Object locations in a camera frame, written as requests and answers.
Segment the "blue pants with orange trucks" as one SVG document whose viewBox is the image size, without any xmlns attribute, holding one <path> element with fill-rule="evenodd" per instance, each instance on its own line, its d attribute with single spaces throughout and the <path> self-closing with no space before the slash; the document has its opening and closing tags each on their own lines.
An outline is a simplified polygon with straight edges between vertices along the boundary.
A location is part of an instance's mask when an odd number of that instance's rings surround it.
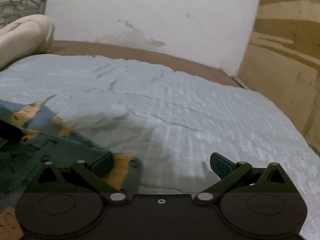
<svg viewBox="0 0 320 240">
<path fill-rule="evenodd" d="M 22 229 L 40 238 L 70 238 L 96 224 L 111 204 L 97 193 L 24 191 L 46 162 L 69 168 L 78 160 L 91 164 L 112 152 L 72 130 L 41 102 L 22 105 L 2 101 L 1 120 L 24 132 L 18 146 L 1 151 L 1 193 L 8 197 L 1 201 L 1 207 L 14 207 Z M 121 190 L 129 198 L 138 191 L 142 163 L 128 158 L 129 173 Z"/>
</svg>

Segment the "light blue quilted mattress pad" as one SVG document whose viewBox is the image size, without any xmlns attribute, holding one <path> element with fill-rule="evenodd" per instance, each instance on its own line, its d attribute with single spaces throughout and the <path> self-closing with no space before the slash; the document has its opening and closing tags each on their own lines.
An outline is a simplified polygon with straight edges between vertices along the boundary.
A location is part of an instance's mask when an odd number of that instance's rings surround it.
<svg viewBox="0 0 320 240">
<path fill-rule="evenodd" d="M 42 101 L 100 147 L 138 157 L 143 189 L 196 192 L 217 177 L 213 152 L 282 165 L 304 198 L 319 198 L 319 157 L 259 93 L 168 67 L 103 56 L 37 55 L 1 72 L 1 99 Z"/>
</svg>

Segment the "cream rolled comforter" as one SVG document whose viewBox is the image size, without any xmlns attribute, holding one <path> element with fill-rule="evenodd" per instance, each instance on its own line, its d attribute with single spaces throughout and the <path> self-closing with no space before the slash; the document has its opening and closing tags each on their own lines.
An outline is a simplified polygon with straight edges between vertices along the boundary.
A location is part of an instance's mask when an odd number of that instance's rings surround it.
<svg viewBox="0 0 320 240">
<path fill-rule="evenodd" d="M 45 53 L 54 40 L 55 25 L 44 15 L 25 16 L 1 28 L 1 69 L 21 58 Z"/>
</svg>

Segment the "brown wooden bed platform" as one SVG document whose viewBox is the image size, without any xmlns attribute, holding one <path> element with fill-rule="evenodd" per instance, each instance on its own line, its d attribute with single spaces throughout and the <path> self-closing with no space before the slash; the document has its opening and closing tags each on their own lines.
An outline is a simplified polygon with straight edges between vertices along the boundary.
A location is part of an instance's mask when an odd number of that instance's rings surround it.
<svg viewBox="0 0 320 240">
<path fill-rule="evenodd" d="M 102 43 L 80 42 L 80 41 L 54 41 L 52 46 L 46 50 L 47 54 L 61 56 L 105 56 L 111 59 L 137 60 L 150 64 L 160 64 L 174 71 L 185 72 L 196 75 L 206 80 L 221 85 L 242 88 L 234 78 L 228 76 L 223 70 L 208 67 L 204 64 L 181 59 L 179 57 L 161 54 L 153 51 L 113 46 Z"/>
</svg>

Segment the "plywood wardrobe panel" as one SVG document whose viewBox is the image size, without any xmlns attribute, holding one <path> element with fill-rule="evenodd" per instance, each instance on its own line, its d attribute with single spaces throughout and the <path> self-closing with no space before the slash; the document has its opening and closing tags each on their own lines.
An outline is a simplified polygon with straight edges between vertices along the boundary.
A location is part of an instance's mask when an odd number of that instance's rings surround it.
<svg viewBox="0 0 320 240">
<path fill-rule="evenodd" d="M 319 0 L 260 0 L 239 77 L 319 151 Z"/>
</svg>

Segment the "grey metal scrollwork headboard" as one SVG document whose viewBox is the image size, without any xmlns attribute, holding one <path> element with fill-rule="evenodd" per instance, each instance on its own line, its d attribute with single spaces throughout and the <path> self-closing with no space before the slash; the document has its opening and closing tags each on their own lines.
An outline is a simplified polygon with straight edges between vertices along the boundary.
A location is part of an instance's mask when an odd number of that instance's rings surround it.
<svg viewBox="0 0 320 240">
<path fill-rule="evenodd" d="M 30 15 L 44 15 L 47 0 L 1 0 L 1 28 Z"/>
</svg>

